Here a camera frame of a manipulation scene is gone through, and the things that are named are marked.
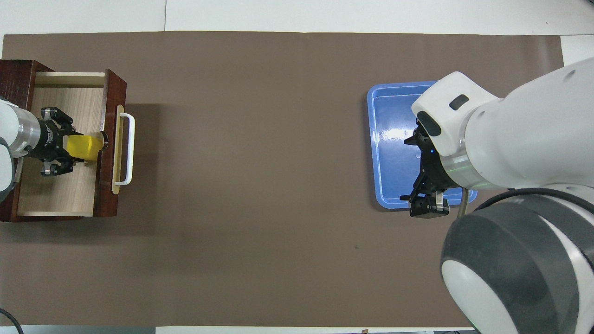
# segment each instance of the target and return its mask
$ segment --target brown mat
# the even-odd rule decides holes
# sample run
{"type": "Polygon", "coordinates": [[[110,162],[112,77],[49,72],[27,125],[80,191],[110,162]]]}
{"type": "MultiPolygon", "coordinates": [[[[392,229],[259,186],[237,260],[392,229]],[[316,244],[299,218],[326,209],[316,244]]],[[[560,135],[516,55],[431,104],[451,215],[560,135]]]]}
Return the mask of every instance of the brown mat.
{"type": "Polygon", "coordinates": [[[248,32],[6,36],[17,58],[112,69],[137,146],[117,218],[0,224],[0,305],[134,326],[467,326],[438,270],[455,210],[377,204],[365,95],[458,70],[504,96],[563,63],[558,36],[248,32]]]}

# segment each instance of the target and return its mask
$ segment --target yellow object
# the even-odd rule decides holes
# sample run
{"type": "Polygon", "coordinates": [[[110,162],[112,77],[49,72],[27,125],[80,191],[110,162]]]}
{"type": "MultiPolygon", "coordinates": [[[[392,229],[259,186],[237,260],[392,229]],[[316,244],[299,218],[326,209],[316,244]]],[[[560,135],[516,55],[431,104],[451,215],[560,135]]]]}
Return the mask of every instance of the yellow object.
{"type": "Polygon", "coordinates": [[[97,161],[97,154],[103,148],[103,140],[87,135],[70,135],[66,143],[66,151],[72,157],[97,161]]]}

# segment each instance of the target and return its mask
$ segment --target black cable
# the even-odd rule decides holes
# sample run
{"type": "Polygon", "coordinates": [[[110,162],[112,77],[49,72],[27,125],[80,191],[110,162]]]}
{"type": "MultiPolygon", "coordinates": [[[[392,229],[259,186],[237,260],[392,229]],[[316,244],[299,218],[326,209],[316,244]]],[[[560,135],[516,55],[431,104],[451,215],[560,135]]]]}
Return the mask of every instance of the black cable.
{"type": "Polygon", "coordinates": [[[23,334],[23,329],[21,328],[21,325],[18,323],[17,319],[15,319],[15,317],[12,316],[12,314],[10,314],[8,311],[3,310],[1,308],[0,308],[0,313],[4,314],[8,318],[8,320],[10,320],[12,322],[14,327],[17,328],[18,334],[23,334]]]}
{"type": "Polygon", "coordinates": [[[573,203],[581,208],[584,208],[585,210],[589,211],[591,214],[594,215],[594,204],[588,202],[587,200],[585,200],[581,197],[578,197],[578,196],[575,196],[575,195],[572,195],[569,193],[565,193],[560,190],[549,189],[549,188],[512,189],[505,193],[495,195],[495,196],[489,198],[488,200],[484,201],[481,205],[479,205],[475,209],[475,211],[484,209],[488,206],[491,206],[491,205],[493,205],[499,201],[505,200],[507,198],[514,197],[514,196],[521,196],[521,195],[545,195],[545,196],[555,197],[555,198],[573,203]]]}

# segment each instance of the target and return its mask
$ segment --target cable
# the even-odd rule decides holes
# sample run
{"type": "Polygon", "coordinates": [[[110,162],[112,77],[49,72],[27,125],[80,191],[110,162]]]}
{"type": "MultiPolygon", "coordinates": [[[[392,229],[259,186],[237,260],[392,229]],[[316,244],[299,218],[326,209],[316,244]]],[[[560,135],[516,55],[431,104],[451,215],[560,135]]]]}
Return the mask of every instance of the cable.
{"type": "Polygon", "coordinates": [[[462,198],[460,199],[460,207],[458,208],[458,218],[466,214],[468,208],[468,199],[470,198],[470,190],[462,188],[462,198]]]}
{"type": "Polygon", "coordinates": [[[14,327],[17,328],[18,334],[23,334],[23,329],[21,328],[21,325],[18,323],[17,319],[15,319],[15,317],[12,316],[12,314],[10,314],[8,311],[3,310],[1,308],[0,308],[0,313],[4,314],[8,318],[8,320],[10,320],[12,322],[14,327]]]}
{"type": "Polygon", "coordinates": [[[493,205],[499,201],[505,200],[507,198],[514,197],[514,196],[521,196],[521,195],[545,195],[545,196],[555,197],[555,198],[573,203],[577,206],[580,206],[594,215],[594,204],[588,202],[587,200],[585,200],[581,197],[578,197],[578,196],[575,196],[575,195],[572,195],[569,193],[565,193],[560,190],[549,189],[549,188],[512,189],[505,193],[495,195],[495,196],[489,198],[488,200],[484,201],[481,205],[479,205],[475,209],[475,211],[484,209],[488,206],[491,206],[491,205],[493,205]]]}

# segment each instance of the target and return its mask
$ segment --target drawer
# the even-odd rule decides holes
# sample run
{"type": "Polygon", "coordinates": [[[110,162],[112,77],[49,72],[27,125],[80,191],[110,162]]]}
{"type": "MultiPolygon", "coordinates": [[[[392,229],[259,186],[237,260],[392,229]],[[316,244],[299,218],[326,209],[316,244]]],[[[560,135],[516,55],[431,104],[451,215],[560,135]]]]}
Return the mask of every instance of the drawer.
{"type": "Polygon", "coordinates": [[[76,131],[104,139],[105,145],[97,161],[79,162],[73,172],[57,177],[41,176],[41,161],[22,159],[20,182],[0,204],[0,220],[25,222],[115,216],[119,190],[114,182],[120,177],[122,163],[124,121],[120,114],[125,105],[126,82],[110,70],[54,72],[34,61],[20,62],[23,61],[0,61],[0,95],[36,117],[40,117],[41,108],[58,107],[72,117],[76,131]],[[23,65],[30,67],[29,76],[26,70],[6,76],[7,67],[23,65]],[[10,96],[6,91],[21,81],[23,85],[28,81],[27,96],[14,92],[10,96]]]}

